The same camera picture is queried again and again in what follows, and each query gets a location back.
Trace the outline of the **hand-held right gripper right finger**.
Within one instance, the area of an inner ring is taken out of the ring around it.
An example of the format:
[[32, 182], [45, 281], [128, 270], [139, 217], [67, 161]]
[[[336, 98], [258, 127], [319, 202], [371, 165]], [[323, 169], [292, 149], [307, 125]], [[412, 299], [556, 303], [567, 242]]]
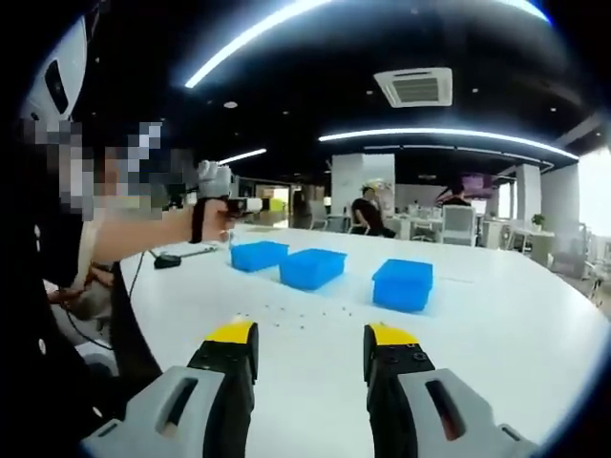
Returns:
[[364, 381], [376, 457], [534, 457], [537, 445], [497, 424], [490, 404], [410, 333], [364, 326]]

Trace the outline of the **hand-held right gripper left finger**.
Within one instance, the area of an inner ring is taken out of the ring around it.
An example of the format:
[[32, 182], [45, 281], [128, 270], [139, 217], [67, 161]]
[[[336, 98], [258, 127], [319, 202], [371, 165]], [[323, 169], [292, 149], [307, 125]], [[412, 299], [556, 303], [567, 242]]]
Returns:
[[186, 366], [172, 366], [81, 442], [89, 457], [243, 457], [258, 376], [256, 323], [212, 332]]

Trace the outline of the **person's left hand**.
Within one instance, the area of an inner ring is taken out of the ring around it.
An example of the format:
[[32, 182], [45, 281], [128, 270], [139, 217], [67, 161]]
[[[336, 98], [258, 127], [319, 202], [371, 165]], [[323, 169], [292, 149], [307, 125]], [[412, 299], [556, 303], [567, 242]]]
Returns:
[[202, 223], [202, 238], [204, 240], [226, 242], [233, 229], [233, 217], [228, 212], [225, 201], [210, 199], [205, 203]]

